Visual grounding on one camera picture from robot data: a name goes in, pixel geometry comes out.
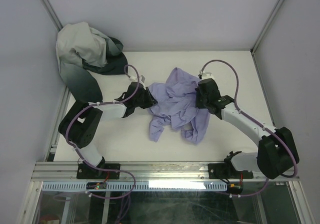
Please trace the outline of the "lavender purple jacket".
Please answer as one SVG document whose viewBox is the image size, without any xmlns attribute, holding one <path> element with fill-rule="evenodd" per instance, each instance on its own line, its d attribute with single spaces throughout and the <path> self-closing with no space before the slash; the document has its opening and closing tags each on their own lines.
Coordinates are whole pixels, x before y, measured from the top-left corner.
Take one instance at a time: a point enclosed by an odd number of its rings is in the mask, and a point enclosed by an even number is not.
<svg viewBox="0 0 320 224">
<path fill-rule="evenodd" d="M 165 126 L 180 131 L 184 140 L 199 144 L 205 137 L 210 113 L 207 109 L 196 107 L 196 87 L 200 80 L 174 68 L 165 83 L 152 83 L 148 88 L 157 101 L 149 108 L 152 120 L 149 126 L 149 138 L 157 142 Z"/>
</svg>

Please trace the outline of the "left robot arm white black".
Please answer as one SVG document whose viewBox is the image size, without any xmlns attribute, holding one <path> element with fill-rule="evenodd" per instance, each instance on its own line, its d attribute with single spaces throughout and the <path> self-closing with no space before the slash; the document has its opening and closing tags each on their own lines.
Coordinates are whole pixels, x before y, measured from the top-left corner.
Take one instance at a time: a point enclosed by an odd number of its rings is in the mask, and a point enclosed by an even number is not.
<svg viewBox="0 0 320 224">
<path fill-rule="evenodd" d="M 201 104 L 199 83 L 191 77 L 146 86 L 143 76 L 132 78 L 127 90 L 112 102 L 77 100 L 58 131 L 75 148 L 87 172 L 99 178 L 107 166 L 92 140 L 101 120 L 123 119 L 132 115 L 136 108 L 147 109 L 152 115 L 148 131 L 151 141 L 159 141 L 165 126 L 170 126 L 174 131 L 180 131 L 184 140 L 200 143 L 208 129 L 210 113 Z"/>
</svg>

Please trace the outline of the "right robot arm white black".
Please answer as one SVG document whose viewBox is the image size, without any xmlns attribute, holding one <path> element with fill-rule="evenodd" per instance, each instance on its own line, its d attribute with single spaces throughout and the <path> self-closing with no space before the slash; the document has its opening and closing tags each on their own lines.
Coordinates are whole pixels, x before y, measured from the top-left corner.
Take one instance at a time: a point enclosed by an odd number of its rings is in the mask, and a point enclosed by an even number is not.
<svg viewBox="0 0 320 224">
<path fill-rule="evenodd" d="M 293 169 L 290 177 L 297 175 L 299 155 L 293 135 L 289 129 L 269 129 L 253 117 L 249 116 L 237 104 L 237 99 L 228 95 L 222 96 L 213 79 L 203 79 L 195 89 L 193 103 L 200 117 L 199 124 L 208 124 L 210 114 L 235 126 L 249 137 L 258 147 L 257 152 L 231 152 L 225 159 L 224 173 L 228 177 L 236 177 L 241 171 L 252 171 L 258 168 L 267 178 L 275 179 L 285 176 L 285 172 Z M 149 137 L 158 141 L 163 126 L 170 122 L 177 125 L 172 114 L 164 110 L 169 104 L 162 96 L 156 97 L 148 87 L 132 82 L 122 95 L 126 106 L 125 116 L 133 114 L 136 107 L 149 108 L 154 115 L 150 122 Z"/>
</svg>

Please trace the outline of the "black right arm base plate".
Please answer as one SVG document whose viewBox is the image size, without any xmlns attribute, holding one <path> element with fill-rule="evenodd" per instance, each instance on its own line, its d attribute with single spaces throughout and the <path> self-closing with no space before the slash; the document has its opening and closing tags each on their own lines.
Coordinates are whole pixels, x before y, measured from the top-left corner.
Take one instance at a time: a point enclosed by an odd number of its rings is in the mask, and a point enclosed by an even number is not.
<svg viewBox="0 0 320 224">
<path fill-rule="evenodd" d="M 253 179 L 251 171 L 237 171 L 228 163 L 209 163 L 208 165 L 209 179 Z"/>
</svg>

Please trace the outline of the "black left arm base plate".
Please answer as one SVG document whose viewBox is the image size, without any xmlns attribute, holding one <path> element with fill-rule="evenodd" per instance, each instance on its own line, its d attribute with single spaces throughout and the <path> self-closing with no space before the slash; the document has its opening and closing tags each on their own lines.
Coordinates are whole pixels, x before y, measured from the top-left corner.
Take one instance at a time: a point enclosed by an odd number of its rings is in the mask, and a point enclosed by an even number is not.
<svg viewBox="0 0 320 224">
<path fill-rule="evenodd" d="M 78 165 L 77 169 L 77 179 L 93 179 L 100 180 L 106 179 L 108 176 L 108 180 L 118 180 L 120 173 L 113 171 L 101 171 L 95 168 L 89 167 L 85 163 L 81 163 Z"/>
</svg>

